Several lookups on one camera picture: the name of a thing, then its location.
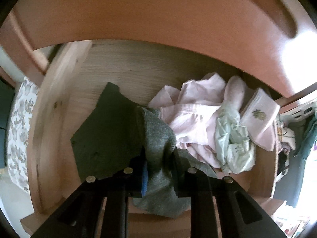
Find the teal jacket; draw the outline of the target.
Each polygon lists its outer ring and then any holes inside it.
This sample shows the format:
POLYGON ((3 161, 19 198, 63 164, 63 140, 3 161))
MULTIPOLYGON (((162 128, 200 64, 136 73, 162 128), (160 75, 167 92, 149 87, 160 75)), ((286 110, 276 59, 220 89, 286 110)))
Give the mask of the teal jacket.
POLYGON ((302 160, 307 160, 310 151, 316 141, 316 115, 311 116, 308 127, 303 135, 303 141, 301 141, 300 148, 296 153, 302 160))

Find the dark teal cabinet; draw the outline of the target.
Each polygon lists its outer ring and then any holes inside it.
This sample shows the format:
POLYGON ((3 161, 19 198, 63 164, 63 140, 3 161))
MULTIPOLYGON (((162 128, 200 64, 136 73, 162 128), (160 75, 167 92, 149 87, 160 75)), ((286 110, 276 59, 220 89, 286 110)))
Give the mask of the dark teal cabinet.
POLYGON ((0 153, 1 153, 1 169, 6 167, 6 136, 8 132, 8 121, 11 112, 11 105, 14 98, 14 88, 10 86, 5 80, 1 79, 0 86, 0 128, 1 128, 1 136, 0 136, 0 153))

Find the grey floral quilt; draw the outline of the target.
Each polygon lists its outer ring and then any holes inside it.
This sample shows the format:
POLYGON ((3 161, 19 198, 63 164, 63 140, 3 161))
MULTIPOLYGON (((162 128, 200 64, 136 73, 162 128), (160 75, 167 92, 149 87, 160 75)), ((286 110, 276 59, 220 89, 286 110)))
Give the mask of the grey floral quilt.
POLYGON ((25 77, 14 98, 7 139, 7 169, 11 181, 29 193, 27 146, 38 86, 25 77))

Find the mint green cloth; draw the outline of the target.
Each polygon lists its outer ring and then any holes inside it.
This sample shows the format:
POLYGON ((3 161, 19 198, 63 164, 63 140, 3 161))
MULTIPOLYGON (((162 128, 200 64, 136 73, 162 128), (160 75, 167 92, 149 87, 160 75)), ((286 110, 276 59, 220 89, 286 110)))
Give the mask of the mint green cloth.
POLYGON ((225 173, 240 174, 255 165, 256 145, 251 141, 246 126, 240 123, 240 114, 232 103, 224 102, 216 119, 215 152, 225 173))

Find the pink pineapple sock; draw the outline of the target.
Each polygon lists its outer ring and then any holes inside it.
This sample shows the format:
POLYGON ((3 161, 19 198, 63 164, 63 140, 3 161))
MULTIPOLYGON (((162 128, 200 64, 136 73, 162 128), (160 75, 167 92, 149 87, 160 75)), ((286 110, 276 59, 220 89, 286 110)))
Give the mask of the pink pineapple sock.
POLYGON ((265 151, 273 151, 276 146, 274 121, 281 107, 262 88, 257 88, 243 106, 247 91, 245 82, 233 76, 225 87, 223 102, 236 113, 242 111, 238 123, 247 128, 253 143, 265 151))

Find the pink garment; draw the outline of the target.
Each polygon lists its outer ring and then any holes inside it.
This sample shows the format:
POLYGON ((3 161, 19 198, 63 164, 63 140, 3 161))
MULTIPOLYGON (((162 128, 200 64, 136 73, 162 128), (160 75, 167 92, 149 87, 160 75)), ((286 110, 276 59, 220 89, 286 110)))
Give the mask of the pink garment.
POLYGON ((201 80, 186 81, 180 89, 164 86, 148 104, 174 131, 177 148, 217 169, 221 163, 215 153, 215 122, 225 87, 220 75, 208 73, 201 80))

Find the colourful toy pile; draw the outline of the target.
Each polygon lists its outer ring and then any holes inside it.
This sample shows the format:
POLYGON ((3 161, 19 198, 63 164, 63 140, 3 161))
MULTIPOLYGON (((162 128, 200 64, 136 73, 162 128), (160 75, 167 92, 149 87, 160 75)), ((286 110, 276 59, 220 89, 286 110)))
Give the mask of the colourful toy pile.
POLYGON ((294 131, 285 126, 282 121, 277 122, 278 168, 275 181, 279 182, 289 170, 290 153, 296 150, 294 131))

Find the grey green garment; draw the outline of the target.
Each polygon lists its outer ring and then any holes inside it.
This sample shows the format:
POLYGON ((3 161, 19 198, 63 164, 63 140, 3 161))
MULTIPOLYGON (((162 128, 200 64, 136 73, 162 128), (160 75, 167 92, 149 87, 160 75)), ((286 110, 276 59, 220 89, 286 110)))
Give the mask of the grey green garment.
POLYGON ((110 82, 70 142, 81 180, 110 177, 130 163, 147 166, 146 194, 134 198, 133 204, 164 217, 176 218, 191 205, 189 198, 179 198, 174 191, 170 154, 176 152, 191 167, 216 177, 209 165, 176 147, 174 132, 157 110, 130 101, 110 82))

